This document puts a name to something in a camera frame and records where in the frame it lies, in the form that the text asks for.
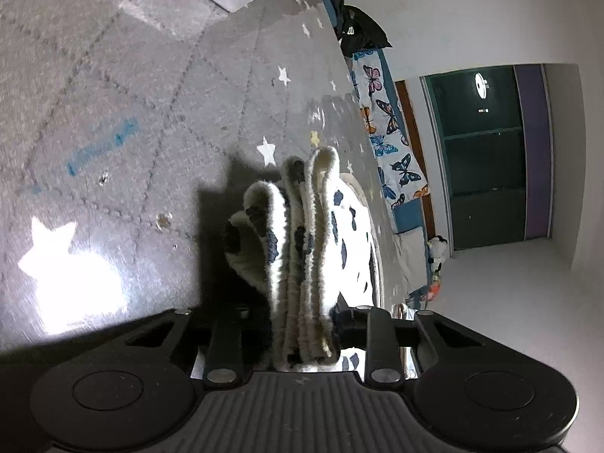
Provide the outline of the white navy polka dot garment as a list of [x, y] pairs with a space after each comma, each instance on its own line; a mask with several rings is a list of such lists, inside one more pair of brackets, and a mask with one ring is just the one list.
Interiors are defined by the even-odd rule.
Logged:
[[368, 216], [342, 181], [333, 146], [288, 157], [278, 182], [256, 181], [225, 227], [226, 260], [269, 305], [268, 360], [279, 371], [331, 367], [343, 348], [332, 308], [374, 306]]

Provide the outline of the striped blue folded cloth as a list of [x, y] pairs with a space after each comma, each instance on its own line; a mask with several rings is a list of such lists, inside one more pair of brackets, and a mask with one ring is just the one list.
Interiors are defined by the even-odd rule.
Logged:
[[[416, 310], [407, 306], [407, 304], [401, 303], [393, 306], [392, 316], [395, 319], [401, 319], [405, 321], [413, 321]], [[399, 349], [400, 359], [402, 368], [404, 371], [404, 377], [406, 379], [416, 379], [418, 377], [416, 365], [414, 365], [413, 353], [411, 353], [411, 347], [401, 347]]]

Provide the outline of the round induction cooktop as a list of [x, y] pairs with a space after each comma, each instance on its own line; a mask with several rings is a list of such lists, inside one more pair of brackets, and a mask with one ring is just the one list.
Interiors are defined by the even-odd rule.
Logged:
[[376, 225], [371, 216], [370, 204], [368, 203], [367, 196], [364, 194], [364, 190], [352, 174], [341, 173], [340, 177], [354, 191], [361, 206], [367, 211], [368, 226], [370, 227], [368, 231], [368, 243], [371, 247], [370, 271], [371, 284], [373, 285], [373, 304], [378, 308], [382, 308], [384, 304], [384, 271]]

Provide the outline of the grey cushion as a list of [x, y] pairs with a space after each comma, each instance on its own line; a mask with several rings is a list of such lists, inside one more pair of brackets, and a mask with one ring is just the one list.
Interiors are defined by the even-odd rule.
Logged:
[[416, 227], [395, 234], [394, 244], [405, 293], [411, 294], [425, 287], [428, 282], [428, 263], [424, 229]]

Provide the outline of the blue sofa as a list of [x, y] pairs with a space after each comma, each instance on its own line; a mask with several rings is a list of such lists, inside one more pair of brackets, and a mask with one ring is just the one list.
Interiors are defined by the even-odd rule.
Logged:
[[[330, 18], [330, 21], [333, 25], [333, 30], [334, 30], [334, 27], [336, 26], [336, 9], [339, 8], [341, 5], [346, 5], [346, 4], [343, 2], [343, 0], [322, 0], [322, 3], [325, 4], [325, 9], [327, 10], [328, 16]], [[349, 75], [350, 75], [350, 79], [351, 79], [352, 57], [345, 56], [345, 58], [347, 61], [347, 65], [349, 68]], [[354, 85], [353, 85], [353, 92], [355, 94], [356, 101], [358, 103]], [[396, 210], [392, 211], [386, 205], [385, 199], [382, 195], [385, 205], [386, 205], [389, 221], [391, 223], [392, 229], [395, 234], [407, 232], [416, 227], [422, 227], [424, 229], [425, 240], [426, 240], [426, 230], [425, 230], [424, 213], [423, 213], [423, 205], [422, 205], [422, 200], [424, 199], [425, 196], [421, 197], [421, 199], [416, 199], [416, 200], [413, 200], [412, 202], [406, 203], [405, 205], [400, 206]], [[429, 267], [428, 267], [427, 285], [425, 287], [422, 287], [420, 290], [413, 291], [411, 294], [405, 294], [404, 304], [407, 304], [407, 306], [409, 306], [412, 309], [420, 310], [421, 307], [423, 307], [424, 304], [426, 303], [428, 289], [429, 289]]]

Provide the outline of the plush toys on sofa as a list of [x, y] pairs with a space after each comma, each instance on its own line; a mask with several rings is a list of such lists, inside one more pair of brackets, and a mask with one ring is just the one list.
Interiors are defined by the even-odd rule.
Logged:
[[437, 235], [427, 242], [429, 251], [428, 264], [430, 266], [431, 281], [426, 299], [428, 302], [434, 300], [441, 287], [441, 269], [443, 264], [448, 259], [450, 249], [448, 241], [441, 235]]

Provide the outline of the butterfly pattern pillow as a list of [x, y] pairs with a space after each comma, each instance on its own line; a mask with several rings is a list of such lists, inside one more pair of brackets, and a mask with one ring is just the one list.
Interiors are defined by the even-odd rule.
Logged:
[[354, 53], [351, 79], [361, 119], [378, 165], [386, 205], [392, 211], [430, 192], [407, 138], [399, 98], [380, 49]]

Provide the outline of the dark green window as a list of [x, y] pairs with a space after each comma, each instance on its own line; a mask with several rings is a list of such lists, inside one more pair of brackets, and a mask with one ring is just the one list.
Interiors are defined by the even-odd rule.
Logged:
[[546, 238], [553, 138], [541, 65], [462, 69], [424, 79], [457, 251]]

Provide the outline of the black bag on sofa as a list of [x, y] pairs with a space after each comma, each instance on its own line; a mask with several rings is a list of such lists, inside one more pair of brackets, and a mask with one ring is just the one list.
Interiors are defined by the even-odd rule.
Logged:
[[380, 25], [355, 6], [341, 5], [336, 9], [334, 31], [346, 57], [352, 57], [357, 52], [391, 47]]

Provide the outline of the grey star pattern tablecloth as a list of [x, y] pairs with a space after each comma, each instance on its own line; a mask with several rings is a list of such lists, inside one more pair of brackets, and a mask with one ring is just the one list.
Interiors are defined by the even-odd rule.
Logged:
[[377, 165], [322, 0], [1, 0], [1, 350], [200, 303], [287, 157], [338, 150], [400, 291]]

